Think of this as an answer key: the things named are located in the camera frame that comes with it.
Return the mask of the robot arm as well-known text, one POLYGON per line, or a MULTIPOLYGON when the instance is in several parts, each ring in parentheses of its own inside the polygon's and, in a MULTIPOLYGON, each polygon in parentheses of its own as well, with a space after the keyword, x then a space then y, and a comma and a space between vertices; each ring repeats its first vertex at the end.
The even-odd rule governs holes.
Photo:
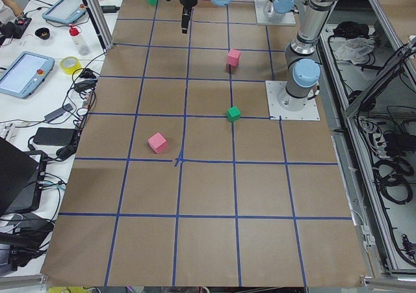
POLYGON ((294 6, 294 0, 266 0, 263 13, 267 18, 272 19, 292 12, 294 6))
MULTIPOLYGON (((233 0, 211 0, 216 6, 227 6, 233 0)), ((297 112, 308 101, 308 95, 320 77, 318 64, 311 59, 324 24, 339 0, 307 0, 304 18, 296 38, 285 51, 289 80, 277 95, 285 110, 297 112)))

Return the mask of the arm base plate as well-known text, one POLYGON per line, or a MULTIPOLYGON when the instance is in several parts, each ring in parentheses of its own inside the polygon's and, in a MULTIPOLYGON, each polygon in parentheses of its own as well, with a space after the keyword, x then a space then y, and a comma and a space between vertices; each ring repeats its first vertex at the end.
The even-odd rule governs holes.
POLYGON ((286 91, 287 81, 265 81, 268 113, 271 120, 319 121, 319 111, 311 88, 308 96, 293 98, 286 91))
POLYGON ((295 26, 294 0, 255 0, 257 23, 260 25, 295 26))

